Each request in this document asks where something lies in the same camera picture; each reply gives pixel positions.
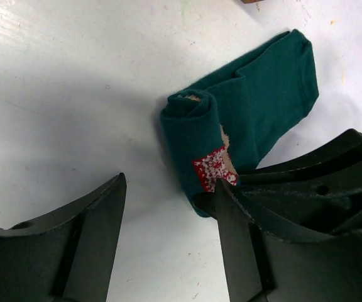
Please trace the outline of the dark green reindeer sock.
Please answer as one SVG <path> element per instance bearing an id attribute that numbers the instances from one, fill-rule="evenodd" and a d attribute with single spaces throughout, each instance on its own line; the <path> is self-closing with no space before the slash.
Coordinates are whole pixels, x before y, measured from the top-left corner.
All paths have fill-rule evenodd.
<path id="1" fill-rule="evenodd" d="M 160 122 L 187 199 L 213 192 L 219 178 L 238 185 L 318 97 L 312 44 L 298 30 L 169 96 Z"/>

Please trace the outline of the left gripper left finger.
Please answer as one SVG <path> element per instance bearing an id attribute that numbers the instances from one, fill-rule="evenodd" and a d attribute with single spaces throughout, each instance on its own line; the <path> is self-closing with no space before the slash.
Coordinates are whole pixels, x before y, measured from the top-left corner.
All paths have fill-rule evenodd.
<path id="1" fill-rule="evenodd" d="M 65 206 L 0 228 L 0 301 L 105 301 L 126 188 L 118 174 Z"/>

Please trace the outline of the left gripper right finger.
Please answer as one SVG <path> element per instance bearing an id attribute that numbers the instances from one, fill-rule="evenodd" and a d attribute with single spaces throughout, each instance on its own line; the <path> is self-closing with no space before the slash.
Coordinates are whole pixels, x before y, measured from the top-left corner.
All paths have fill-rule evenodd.
<path id="1" fill-rule="evenodd" d="M 231 301 L 362 301 L 362 228 L 335 234 L 288 220 L 219 181 L 196 197 L 216 219 Z"/>

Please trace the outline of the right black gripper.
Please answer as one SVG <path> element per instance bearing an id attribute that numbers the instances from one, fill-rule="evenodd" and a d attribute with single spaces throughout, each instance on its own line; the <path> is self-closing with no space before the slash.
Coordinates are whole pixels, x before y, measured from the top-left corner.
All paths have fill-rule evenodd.
<path id="1" fill-rule="evenodd" d="M 362 228 L 362 133 L 349 129 L 296 159 L 245 172 L 239 190 L 317 232 Z"/>

